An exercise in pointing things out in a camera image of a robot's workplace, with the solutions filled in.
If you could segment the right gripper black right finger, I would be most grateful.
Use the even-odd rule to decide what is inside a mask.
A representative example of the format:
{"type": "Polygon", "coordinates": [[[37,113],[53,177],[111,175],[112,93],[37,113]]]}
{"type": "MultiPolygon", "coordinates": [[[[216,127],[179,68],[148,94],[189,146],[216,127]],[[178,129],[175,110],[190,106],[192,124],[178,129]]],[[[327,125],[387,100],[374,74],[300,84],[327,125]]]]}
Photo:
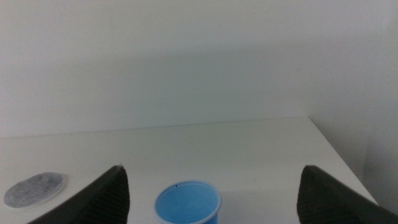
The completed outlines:
{"type": "Polygon", "coordinates": [[[317,166],[303,168],[297,198],[300,223],[397,224],[397,215],[376,205],[317,166]]]}

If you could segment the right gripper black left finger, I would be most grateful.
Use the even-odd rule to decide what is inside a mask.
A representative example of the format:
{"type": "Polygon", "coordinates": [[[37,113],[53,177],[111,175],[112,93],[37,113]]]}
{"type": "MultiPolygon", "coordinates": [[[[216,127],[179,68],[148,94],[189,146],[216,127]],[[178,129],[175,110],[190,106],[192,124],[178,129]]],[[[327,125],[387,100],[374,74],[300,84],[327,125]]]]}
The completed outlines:
{"type": "Polygon", "coordinates": [[[29,224],[126,224],[129,184],[123,166],[113,166],[83,190],[29,224]]]}

